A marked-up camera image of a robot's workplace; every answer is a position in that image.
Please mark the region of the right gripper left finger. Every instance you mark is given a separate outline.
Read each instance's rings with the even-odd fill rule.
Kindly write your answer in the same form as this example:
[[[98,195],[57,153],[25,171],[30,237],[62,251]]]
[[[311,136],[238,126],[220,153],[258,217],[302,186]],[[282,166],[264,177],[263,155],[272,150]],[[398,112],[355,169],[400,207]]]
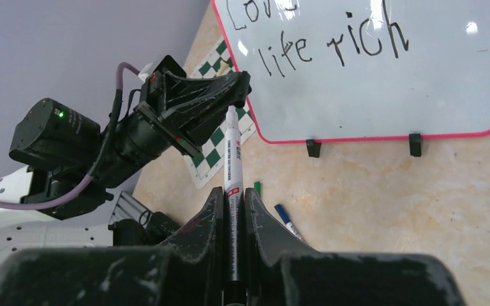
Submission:
[[[223,190],[215,187],[199,213],[157,246],[159,305],[222,304],[222,217]]]

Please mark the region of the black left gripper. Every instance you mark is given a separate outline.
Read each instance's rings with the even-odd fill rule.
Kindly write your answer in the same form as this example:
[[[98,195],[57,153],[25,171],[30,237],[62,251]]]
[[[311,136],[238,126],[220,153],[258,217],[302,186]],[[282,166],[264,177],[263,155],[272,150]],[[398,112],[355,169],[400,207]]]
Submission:
[[[170,55],[150,67],[135,113],[140,123],[138,148],[142,157],[158,157],[169,147],[196,157],[225,119],[229,106],[239,107],[238,96],[251,92],[247,71],[213,78],[186,78]]]

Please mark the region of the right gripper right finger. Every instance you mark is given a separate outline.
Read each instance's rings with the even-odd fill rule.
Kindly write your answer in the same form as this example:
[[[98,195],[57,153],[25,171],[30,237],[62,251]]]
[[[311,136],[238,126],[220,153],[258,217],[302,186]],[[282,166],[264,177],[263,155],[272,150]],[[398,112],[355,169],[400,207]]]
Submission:
[[[316,254],[266,208],[252,187],[244,192],[248,251],[248,301],[252,305],[286,305],[281,258]]]

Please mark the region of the black whiteboard marker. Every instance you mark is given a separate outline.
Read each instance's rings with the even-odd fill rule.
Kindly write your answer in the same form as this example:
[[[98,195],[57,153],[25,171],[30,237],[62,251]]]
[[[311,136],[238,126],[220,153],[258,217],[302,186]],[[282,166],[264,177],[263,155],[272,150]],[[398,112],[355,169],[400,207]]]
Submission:
[[[241,132],[236,107],[226,112],[224,166],[224,252],[223,304],[246,305],[246,223],[241,158]]]

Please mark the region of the black marker cap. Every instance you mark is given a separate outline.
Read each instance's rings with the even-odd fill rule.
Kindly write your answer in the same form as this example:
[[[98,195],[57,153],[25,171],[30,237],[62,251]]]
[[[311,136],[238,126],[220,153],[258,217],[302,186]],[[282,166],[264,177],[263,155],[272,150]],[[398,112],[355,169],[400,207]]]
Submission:
[[[236,108],[244,108],[244,106],[246,105],[246,101],[247,96],[238,96],[232,105]]]

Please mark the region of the pink framed whiteboard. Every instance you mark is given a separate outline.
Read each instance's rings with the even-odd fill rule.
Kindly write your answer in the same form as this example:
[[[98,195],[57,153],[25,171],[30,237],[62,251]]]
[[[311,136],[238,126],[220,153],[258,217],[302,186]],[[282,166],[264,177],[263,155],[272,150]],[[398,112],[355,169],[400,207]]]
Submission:
[[[267,143],[490,135],[490,1],[213,1]]]

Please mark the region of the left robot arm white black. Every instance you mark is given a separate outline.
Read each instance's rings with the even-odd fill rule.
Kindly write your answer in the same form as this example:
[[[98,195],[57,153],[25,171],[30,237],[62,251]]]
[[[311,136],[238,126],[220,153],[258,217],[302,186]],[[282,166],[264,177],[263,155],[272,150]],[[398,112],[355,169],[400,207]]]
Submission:
[[[170,56],[137,69],[123,62],[109,122],[52,99],[17,124],[9,156],[23,167],[0,178],[0,264],[44,247],[156,245],[179,229],[120,186],[170,148],[197,157],[229,107],[242,110],[250,74],[224,69],[189,78]]]

